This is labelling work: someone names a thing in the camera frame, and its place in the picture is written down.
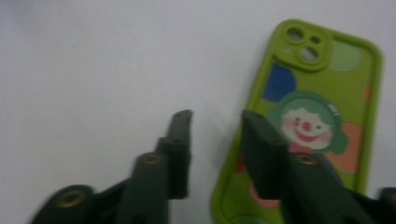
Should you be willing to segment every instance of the phone case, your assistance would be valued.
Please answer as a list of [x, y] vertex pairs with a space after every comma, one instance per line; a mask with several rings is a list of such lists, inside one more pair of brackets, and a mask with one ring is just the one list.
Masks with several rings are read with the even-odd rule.
[[[364, 193], [381, 56], [370, 42], [305, 21], [280, 23], [247, 102], [290, 142], [318, 156], [346, 188]], [[280, 201], [262, 200], [240, 153], [239, 127], [212, 195], [220, 224], [283, 223]]]

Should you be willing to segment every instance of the brass screw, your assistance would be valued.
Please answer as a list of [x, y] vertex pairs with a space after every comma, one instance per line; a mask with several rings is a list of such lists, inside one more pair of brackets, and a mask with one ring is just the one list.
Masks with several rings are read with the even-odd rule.
[[295, 157], [297, 161], [307, 165], [313, 165], [318, 162], [318, 160], [315, 157], [306, 154], [298, 154]]
[[73, 207], [82, 203], [86, 197], [87, 194], [84, 191], [72, 190], [61, 195], [61, 197], [56, 201], [56, 205], [62, 208]]
[[148, 154], [144, 158], [144, 162], [147, 164], [155, 164], [162, 160], [162, 158], [156, 154]]

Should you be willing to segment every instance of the white surface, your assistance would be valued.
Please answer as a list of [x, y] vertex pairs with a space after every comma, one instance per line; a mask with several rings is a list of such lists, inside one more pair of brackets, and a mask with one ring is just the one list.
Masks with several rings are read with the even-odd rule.
[[369, 195], [396, 186], [394, 1], [0, 2], [0, 217], [26, 223], [54, 191], [107, 189], [189, 108], [191, 196], [171, 223], [212, 223], [209, 199], [274, 28], [303, 19], [384, 54]]

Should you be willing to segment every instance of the clown face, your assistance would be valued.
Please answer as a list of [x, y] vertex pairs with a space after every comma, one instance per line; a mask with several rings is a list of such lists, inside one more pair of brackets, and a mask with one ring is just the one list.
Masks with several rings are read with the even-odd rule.
[[320, 114], [303, 107], [290, 109], [283, 115], [281, 130], [291, 142], [313, 150], [328, 147], [332, 139], [332, 126], [325, 123]]

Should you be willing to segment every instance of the dark object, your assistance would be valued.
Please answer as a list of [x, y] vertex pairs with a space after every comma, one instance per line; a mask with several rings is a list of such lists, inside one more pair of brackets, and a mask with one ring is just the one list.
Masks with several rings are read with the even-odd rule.
[[192, 112], [176, 113], [154, 152], [141, 155], [130, 178], [94, 194], [75, 185], [55, 193], [33, 224], [167, 224], [168, 200], [187, 196]]
[[343, 188], [320, 160], [288, 152], [286, 141], [265, 117], [244, 111], [241, 150], [255, 189], [263, 199], [282, 200], [289, 224], [396, 222], [396, 189], [378, 200]]

